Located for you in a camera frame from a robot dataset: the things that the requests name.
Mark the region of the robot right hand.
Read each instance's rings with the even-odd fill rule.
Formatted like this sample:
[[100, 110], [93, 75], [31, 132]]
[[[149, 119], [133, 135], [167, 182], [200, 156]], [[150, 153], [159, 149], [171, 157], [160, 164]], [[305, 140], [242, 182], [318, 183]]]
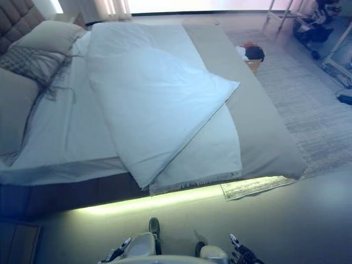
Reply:
[[243, 245], [234, 234], [229, 235], [231, 244], [234, 247], [230, 259], [230, 263], [234, 264], [264, 264], [262, 260], [256, 257], [256, 255], [245, 245]]

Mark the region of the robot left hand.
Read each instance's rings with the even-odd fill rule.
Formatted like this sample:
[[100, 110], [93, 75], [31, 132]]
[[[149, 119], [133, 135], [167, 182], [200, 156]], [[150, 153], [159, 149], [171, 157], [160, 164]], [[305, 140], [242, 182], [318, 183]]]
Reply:
[[100, 263], [108, 263], [116, 260], [118, 257], [121, 257], [124, 254], [124, 250], [130, 244], [131, 238], [127, 238], [121, 246], [112, 249], [110, 253], [107, 255], [105, 259], [103, 259]]

